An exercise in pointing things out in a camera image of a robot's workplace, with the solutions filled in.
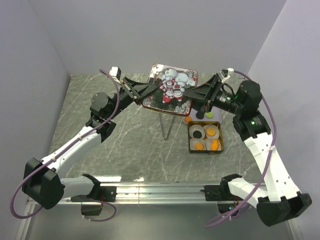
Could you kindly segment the lavender plastic tray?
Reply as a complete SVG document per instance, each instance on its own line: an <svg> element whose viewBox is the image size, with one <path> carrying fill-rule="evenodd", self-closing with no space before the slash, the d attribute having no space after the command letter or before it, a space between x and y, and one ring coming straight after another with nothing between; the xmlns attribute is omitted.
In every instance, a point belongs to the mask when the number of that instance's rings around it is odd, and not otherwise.
<svg viewBox="0 0 320 240"><path fill-rule="evenodd" d="M207 118L206 117L206 112L204 113L204 118L203 119L197 119L196 118L196 113L198 112L195 108L195 103L194 101L191 101L191 109L190 109L190 112L189 112L189 115L188 116L183 116L182 117L182 121L184 124L188 124L185 122L185 118L186 117L191 117L193 121L200 121L200 122L219 122L221 123L222 122L222 115L221 115L221 111L216 108L216 107L213 107L211 109L211 112L214 114L213 118Z"/></svg>

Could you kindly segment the gold tin lid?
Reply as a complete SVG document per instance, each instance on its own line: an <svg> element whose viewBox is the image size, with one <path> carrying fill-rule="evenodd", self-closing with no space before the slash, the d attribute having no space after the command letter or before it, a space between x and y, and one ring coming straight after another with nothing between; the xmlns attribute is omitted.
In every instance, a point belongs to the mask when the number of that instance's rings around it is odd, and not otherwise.
<svg viewBox="0 0 320 240"><path fill-rule="evenodd" d="M142 106L158 113L188 116L192 101L184 96L184 92L197 85L198 77L198 72L193 69L154 63L148 83L157 88L143 100Z"/></svg>

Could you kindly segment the metal tongs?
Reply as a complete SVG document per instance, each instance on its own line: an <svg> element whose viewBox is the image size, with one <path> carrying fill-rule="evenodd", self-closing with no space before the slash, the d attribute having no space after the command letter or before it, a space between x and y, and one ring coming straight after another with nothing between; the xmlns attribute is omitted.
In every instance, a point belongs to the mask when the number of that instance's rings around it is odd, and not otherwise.
<svg viewBox="0 0 320 240"><path fill-rule="evenodd" d="M160 123L160 130L162 138L166 141L170 136L172 131L173 124L175 122L175 116L170 116L165 118L165 115L162 113L158 114L159 123Z"/></svg>

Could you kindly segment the orange round dotted cookie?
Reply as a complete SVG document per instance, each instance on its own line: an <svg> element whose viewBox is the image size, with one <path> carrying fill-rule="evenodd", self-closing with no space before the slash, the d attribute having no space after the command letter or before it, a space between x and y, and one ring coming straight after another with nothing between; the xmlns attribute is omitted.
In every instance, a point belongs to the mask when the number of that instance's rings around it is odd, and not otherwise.
<svg viewBox="0 0 320 240"><path fill-rule="evenodd" d="M206 130L206 133L207 133L208 136L213 137L213 136L216 135L216 130L215 130L214 128L210 127L210 128L208 128L208 129Z"/></svg>

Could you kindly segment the orange pumpkin cookie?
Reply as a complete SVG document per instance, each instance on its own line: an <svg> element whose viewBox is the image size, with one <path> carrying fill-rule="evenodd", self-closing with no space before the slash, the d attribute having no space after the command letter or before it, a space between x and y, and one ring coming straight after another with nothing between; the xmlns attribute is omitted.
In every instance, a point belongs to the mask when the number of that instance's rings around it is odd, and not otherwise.
<svg viewBox="0 0 320 240"><path fill-rule="evenodd" d="M220 147L220 142L218 139L214 139L212 142L211 142L211 150L212 151L217 151Z"/></svg>

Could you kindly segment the gold cookie tin base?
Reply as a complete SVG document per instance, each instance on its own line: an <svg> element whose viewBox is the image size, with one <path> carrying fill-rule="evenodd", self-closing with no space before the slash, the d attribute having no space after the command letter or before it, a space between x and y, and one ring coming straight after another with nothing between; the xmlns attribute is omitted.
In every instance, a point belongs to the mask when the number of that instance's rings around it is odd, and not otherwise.
<svg viewBox="0 0 320 240"><path fill-rule="evenodd" d="M222 143L222 150L219 151L209 151L209 150L202 150L202 151L195 151L195 150L190 150L190 139L191 136L189 134L189 129L192 125L200 125L202 127L204 127L205 125L215 125L218 127L219 129L219 140ZM222 129L221 129L221 124L217 121L190 121L187 124L187 133L188 133L188 151L190 154L194 154L194 155L198 155L198 154L202 154L202 155L214 155L214 154L221 154L224 151L224 141L223 141L223 135L222 135Z"/></svg>

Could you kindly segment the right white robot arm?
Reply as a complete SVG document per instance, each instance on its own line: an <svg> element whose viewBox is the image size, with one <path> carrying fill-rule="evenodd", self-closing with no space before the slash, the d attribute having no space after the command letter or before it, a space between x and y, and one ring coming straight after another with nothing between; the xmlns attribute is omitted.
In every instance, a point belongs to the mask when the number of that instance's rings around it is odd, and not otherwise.
<svg viewBox="0 0 320 240"><path fill-rule="evenodd" d="M234 209L212 218L206 228L232 219L247 204L256 209L268 227L297 218L312 204L311 196L301 192L294 183L276 149L276 124L269 126L259 111L260 103L266 102L260 85L243 74L238 90L226 92L226 80L232 72L232 68L223 69L183 95L192 100L192 107L197 111L206 113L216 107L234 115L234 129L252 154L261 177L255 185L238 174L222 178L221 196L226 200L238 197L242 201Z"/></svg>

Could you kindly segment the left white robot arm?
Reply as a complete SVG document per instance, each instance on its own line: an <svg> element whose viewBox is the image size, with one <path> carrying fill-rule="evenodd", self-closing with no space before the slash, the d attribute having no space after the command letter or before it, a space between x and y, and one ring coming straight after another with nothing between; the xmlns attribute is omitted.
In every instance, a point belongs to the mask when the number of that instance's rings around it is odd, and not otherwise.
<svg viewBox="0 0 320 240"><path fill-rule="evenodd" d="M92 97L90 119L65 145L43 157L32 158L24 169L21 190L46 210L64 198L84 196L89 201L102 200L101 182L90 174L67 178L71 167L86 152L103 143L116 124L112 119L131 103L141 104L157 89L154 83L135 82L127 77L116 84L113 97L99 92Z"/></svg>

